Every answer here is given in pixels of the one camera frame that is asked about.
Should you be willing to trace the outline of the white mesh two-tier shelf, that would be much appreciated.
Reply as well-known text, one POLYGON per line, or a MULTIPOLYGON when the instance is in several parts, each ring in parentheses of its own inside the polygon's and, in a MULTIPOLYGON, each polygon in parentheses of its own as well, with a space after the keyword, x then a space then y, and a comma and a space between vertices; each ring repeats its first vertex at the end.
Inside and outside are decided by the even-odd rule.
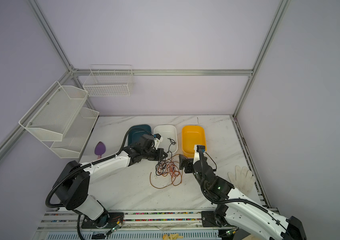
POLYGON ((61 159, 79 159, 99 118, 88 92, 53 83, 19 125, 61 159))

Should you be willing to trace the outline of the white plastic bin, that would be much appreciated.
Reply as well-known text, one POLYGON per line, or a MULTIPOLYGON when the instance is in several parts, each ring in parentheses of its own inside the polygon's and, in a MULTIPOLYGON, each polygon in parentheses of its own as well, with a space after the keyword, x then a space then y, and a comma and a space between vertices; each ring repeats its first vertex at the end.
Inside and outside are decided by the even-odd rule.
POLYGON ((154 128, 154 134, 160 134, 164 140, 160 143, 159 148, 170 151, 170 154, 175 155, 178 150, 177 131, 173 125, 159 125, 154 128))

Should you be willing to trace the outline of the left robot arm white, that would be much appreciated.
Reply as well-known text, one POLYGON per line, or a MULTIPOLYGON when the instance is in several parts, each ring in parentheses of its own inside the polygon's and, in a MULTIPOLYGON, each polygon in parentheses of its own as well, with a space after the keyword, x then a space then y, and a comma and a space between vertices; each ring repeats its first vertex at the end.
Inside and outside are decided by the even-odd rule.
POLYGON ((159 147, 164 140, 160 134, 146 132, 130 145, 126 145, 127 138, 125 135, 120 149, 111 156, 89 163, 67 163, 46 197, 46 207, 73 211, 90 220, 98 229, 110 228, 113 222, 118 222, 118 219, 112 219, 99 201, 89 195, 90 184, 141 160, 159 162, 168 156, 159 147))

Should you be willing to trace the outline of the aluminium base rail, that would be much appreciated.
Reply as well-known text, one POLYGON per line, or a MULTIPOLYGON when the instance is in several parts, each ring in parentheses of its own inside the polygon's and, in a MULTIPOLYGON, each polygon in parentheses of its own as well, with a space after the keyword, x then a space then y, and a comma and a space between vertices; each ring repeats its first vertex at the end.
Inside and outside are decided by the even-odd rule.
POLYGON ((85 217, 72 211, 44 214, 34 240, 220 240, 242 239, 247 233, 234 226, 217 227, 207 218, 207 210, 165 210, 111 212, 122 225, 111 234, 97 229, 85 217))

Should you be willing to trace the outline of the teal plastic bin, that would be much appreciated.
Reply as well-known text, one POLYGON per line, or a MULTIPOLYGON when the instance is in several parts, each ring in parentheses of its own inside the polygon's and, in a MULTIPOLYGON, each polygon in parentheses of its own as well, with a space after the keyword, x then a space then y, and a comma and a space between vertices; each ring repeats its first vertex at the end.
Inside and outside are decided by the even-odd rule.
POLYGON ((131 145, 137 142, 140 137, 144 134, 152 133, 152 128, 150 125, 135 125, 131 127, 131 130, 128 134, 128 145, 131 145))

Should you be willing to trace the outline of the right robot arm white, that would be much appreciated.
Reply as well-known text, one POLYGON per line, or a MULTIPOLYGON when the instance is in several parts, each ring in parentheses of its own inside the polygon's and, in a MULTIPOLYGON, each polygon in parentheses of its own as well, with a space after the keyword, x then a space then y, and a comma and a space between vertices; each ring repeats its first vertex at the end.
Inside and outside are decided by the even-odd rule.
POLYGON ((179 157, 180 169, 192 173, 203 196, 212 204, 215 224, 235 226, 261 240, 305 240, 302 222, 291 216, 286 218, 251 200, 232 183, 217 176, 207 163, 203 150, 194 159, 179 157))

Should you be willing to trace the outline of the yellow plastic bin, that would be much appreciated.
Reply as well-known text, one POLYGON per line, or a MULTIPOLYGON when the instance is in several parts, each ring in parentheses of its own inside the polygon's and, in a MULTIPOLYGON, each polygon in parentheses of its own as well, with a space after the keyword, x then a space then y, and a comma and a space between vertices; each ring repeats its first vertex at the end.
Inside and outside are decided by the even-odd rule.
POLYGON ((203 145, 207 149, 204 128, 201 126, 185 126, 181 132, 182 152, 188 158, 194 157, 194 146, 203 145))

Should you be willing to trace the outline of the white work glove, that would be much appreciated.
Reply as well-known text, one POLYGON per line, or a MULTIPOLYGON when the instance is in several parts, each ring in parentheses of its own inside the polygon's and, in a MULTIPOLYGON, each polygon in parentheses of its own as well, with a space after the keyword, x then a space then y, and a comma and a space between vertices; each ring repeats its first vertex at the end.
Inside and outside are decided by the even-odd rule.
POLYGON ((255 186, 256 178, 248 167, 235 166, 235 173, 227 173, 230 182, 244 195, 251 193, 255 186))

